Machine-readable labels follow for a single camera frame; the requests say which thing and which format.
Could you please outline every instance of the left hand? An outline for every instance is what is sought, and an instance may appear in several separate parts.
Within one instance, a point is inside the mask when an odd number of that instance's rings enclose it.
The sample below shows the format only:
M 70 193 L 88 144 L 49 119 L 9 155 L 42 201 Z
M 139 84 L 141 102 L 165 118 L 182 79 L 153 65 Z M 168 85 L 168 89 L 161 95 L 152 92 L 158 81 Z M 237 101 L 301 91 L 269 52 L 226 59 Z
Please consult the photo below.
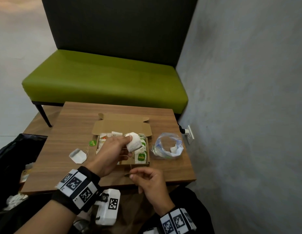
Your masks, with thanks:
M 126 144 L 131 140 L 131 135 L 107 138 L 94 160 L 85 165 L 85 167 L 101 178 L 107 176 L 113 171 L 119 161 L 127 160 L 127 156 L 132 156 L 126 149 Z

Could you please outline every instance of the clear plastic bag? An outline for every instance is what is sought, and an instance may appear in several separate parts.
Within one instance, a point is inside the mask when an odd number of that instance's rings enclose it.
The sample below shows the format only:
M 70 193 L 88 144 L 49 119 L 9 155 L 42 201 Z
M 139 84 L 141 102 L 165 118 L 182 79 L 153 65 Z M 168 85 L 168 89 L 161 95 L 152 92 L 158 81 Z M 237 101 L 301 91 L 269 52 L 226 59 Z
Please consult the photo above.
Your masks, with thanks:
M 154 155 L 165 159 L 179 157 L 183 151 L 182 140 L 176 134 L 162 133 L 157 138 L 155 145 L 152 146 L 151 151 Z

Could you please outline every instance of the green cushion seat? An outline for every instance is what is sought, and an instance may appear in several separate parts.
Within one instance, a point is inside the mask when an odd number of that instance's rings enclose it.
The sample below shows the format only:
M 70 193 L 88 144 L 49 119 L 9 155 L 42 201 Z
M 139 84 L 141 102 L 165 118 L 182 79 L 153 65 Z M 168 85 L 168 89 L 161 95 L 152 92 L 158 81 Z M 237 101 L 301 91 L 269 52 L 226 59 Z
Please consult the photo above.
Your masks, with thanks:
M 32 101 L 170 108 L 188 97 L 175 69 L 90 53 L 56 50 L 22 82 Z

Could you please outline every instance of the gray wall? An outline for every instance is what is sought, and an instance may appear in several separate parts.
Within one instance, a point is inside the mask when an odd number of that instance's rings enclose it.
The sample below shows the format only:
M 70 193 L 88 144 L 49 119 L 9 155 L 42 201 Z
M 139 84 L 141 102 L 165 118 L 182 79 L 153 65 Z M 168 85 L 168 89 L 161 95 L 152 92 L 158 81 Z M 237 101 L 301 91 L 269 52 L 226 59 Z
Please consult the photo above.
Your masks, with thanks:
M 180 119 L 216 233 L 302 233 L 302 0 L 199 0 Z

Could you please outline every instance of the black metal bench leg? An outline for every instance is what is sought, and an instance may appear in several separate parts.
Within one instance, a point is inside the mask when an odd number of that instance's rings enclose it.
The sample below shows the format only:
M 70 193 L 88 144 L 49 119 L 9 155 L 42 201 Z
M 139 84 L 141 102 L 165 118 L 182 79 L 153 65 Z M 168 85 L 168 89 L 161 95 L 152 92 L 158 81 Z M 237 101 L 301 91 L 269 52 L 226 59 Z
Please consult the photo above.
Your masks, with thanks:
M 52 125 L 50 124 L 48 118 L 47 118 L 47 115 L 45 114 L 45 111 L 43 109 L 43 106 L 42 105 L 38 105 L 38 104 L 35 104 L 36 108 L 38 109 L 38 111 L 40 112 L 41 116 L 44 118 L 45 122 L 47 123 L 47 125 L 49 127 L 52 127 Z

